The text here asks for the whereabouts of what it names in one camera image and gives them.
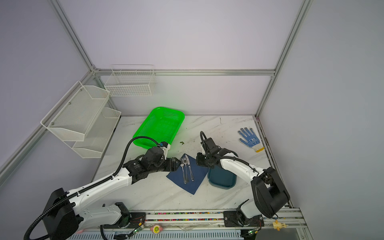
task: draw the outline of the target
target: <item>blue napkin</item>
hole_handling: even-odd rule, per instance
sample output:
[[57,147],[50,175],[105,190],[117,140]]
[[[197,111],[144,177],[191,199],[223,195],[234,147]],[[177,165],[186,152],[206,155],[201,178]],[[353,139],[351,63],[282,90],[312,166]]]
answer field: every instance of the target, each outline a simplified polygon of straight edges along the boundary
[[188,157],[189,157],[189,161],[191,163],[191,169],[192,169],[193,176],[195,177],[195,180],[191,181],[191,175],[189,173],[189,167],[188,166],[187,166],[187,171],[185,171],[185,166],[184,166],[184,172],[187,174],[187,179],[188,179],[187,184],[184,184],[183,170],[181,169],[181,167],[179,167],[175,172],[170,172],[167,175],[167,178],[169,180],[171,180],[172,182],[174,182],[177,186],[184,189],[185,191],[187,191],[191,194],[195,194],[195,192],[199,188],[201,182],[205,178],[205,175],[208,172],[208,168],[198,166],[196,164],[196,159],[192,158],[189,155],[188,155]]

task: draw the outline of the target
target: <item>fork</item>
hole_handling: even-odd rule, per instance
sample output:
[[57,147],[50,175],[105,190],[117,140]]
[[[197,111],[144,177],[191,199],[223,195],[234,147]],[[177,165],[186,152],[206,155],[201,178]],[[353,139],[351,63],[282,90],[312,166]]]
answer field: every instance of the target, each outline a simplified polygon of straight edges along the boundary
[[184,172],[184,158],[182,157],[180,160],[181,160],[180,167],[181,167],[181,169],[183,170],[183,180],[184,180],[184,184],[187,184],[187,175],[186,175],[186,173]]

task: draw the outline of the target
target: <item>white marble surface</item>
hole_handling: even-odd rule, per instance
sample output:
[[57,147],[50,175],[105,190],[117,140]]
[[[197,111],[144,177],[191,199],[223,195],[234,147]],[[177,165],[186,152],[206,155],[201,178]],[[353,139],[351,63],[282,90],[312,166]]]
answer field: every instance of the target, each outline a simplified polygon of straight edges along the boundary
[[[144,119],[145,117],[120,119],[95,179],[106,176],[118,167],[126,144]],[[235,151],[239,158],[257,167],[268,168],[270,165],[265,151],[256,153],[238,140],[240,135],[237,131],[244,127],[253,128],[258,135],[252,116],[186,116],[173,140],[168,157],[180,158],[186,153],[196,158],[197,153],[201,152],[200,131],[204,131],[218,146]],[[126,161],[145,152],[146,149],[131,144]],[[233,188],[224,190],[210,185],[206,176],[197,192],[192,195],[170,181],[167,174],[149,174],[146,179],[100,199],[93,207],[99,207],[103,203],[108,206],[123,202],[130,210],[233,209],[243,201],[253,198],[250,184],[239,177]]]

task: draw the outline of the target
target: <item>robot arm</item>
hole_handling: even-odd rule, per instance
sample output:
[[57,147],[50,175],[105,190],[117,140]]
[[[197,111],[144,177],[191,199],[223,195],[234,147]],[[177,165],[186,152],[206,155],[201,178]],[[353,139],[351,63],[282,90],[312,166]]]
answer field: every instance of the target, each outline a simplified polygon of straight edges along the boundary
[[[149,149],[145,155],[123,164],[128,147],[134,139],[127,145],[117,174],[114,172],[68,192],[64,192],[62,188],[54,191],[43,214],[27,230],[24,240],[30,240],[30,233],[41,219],[48,232],[48,235],[39,238],[41,240],[48,237],[51,240],[65,240],[76,231],[99,225],[127,227],[130,212],[123,203],[98,209],[89,209],[89,206],[122,187],[146,178],[149,173],[176,171],[180,165],[177,158],[167,158],[170,145],[166,142],[156,143],[158,146]],[[254,199],[245,201],[237,208],[237,221],[240,225],[246,226],[253,217],[261,214],[272,218],[289,201],[289,194],[273,168],[262,169],[250,165],[238,159],[235,152],[215,145],[211,138],[205,140],[202,138],[202,147],[203,153],[198,153],[196,157],[198,165],[222,167],[251,183]]]
[[221,167],[231,171],[246,182],[251,183],[253,200],[246,201],[237,209],[240,225],[258,215],[272,218],[289,200],[290,195],[281,178],[272,167],[267,169],[255,167],[237,158],[231,150],[220,148],[212,138],[200,133],[203,153],[197,154],[197,164],[206,167]]

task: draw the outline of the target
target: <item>blue glove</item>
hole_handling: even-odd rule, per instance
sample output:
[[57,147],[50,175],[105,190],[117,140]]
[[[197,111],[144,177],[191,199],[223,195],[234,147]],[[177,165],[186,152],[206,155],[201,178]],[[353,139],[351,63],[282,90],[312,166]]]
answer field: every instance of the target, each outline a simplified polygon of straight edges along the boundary
[[248,128],[240,128],[240,131],[237,131],[240,136],[242,136],[245,141],[241,138],[239,138],[240,142],[246,145],[247,147],[253,148],[256,152],[261,152],[264,150],[263,145],[261,144],[260,140],[257,138],[255,132],[252,128],[250,128],[250,131]]

